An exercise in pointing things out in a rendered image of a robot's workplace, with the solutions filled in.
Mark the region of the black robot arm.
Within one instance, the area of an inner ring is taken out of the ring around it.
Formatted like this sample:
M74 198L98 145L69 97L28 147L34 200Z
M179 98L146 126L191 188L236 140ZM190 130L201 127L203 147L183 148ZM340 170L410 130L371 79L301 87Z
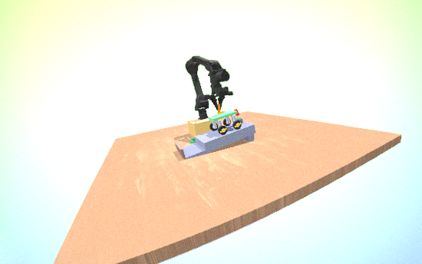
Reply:
M228 81L230 79L230 73L221 66L219 61L209 60L199 55L191 57L191 59L186 62L185 68L191 77L193 87L196 92L196 104L194 109L199 113L198 119L203 120L208 118L206 109L209 109L209 100L200 99L200 96L204 93L201 88L199 77L197 74L199 65L202 65L207 71L209 71L207 76L209 76L211 84ZM213 87L213 93L217 94L217 96L219 97L223 95L225 96L227 92L229 92L229 87L222 87L221 84L219 85L219 87L217 87L216 85L214 85Z

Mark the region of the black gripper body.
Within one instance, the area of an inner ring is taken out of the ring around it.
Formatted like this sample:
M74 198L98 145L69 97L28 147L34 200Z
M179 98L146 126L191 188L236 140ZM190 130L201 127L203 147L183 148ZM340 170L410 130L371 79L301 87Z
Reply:
M211 86L210 86L211 87L211 90L212 90L211 94L202 94L200 96L200 99L201 100L209 100L209 99L216 99L216 97L219 97L219 96L217 96L217 94L214 95L214 93L213 93L213 87L214 87L214 85L216 85L217 87L219 87L220 84L221 83L211 84ZM234 93L233 93L233 91L229 91L229 92L226 93L226 95L231 96L231 95L234 95ZM225 97L225 96L223 95L221 97Z

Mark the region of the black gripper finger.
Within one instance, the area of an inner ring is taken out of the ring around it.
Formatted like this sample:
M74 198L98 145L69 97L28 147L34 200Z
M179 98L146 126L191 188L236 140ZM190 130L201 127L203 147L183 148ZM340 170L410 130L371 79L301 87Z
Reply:
M216 99L209 99L214 104L215 108L218 110L217 98Z
M219 102L219 104L220 104L220 110L221 110L221 108L222 108L223 100L224 100L225 98L226 98L226 97L218 97L218 102Z

